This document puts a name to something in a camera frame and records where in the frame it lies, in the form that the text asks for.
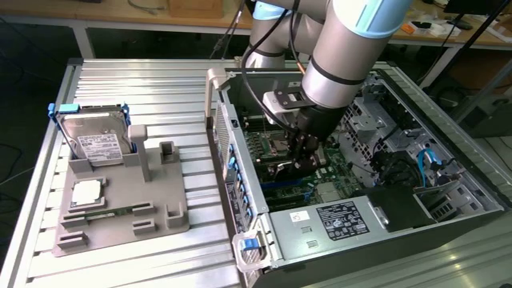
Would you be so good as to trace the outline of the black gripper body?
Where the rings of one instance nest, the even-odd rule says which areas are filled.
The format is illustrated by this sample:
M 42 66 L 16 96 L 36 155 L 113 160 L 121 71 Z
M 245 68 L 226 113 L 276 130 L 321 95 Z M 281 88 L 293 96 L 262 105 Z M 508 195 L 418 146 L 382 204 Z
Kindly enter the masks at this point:
M 324 142 L 333 133 L 345 110 L 346 107 L 330 109 L 320 105 L 300 108 L 296 118 L 298 132 L 294 138 L 297 142 L 301 136 L 305 139 L 314 137 L 318 142 Z

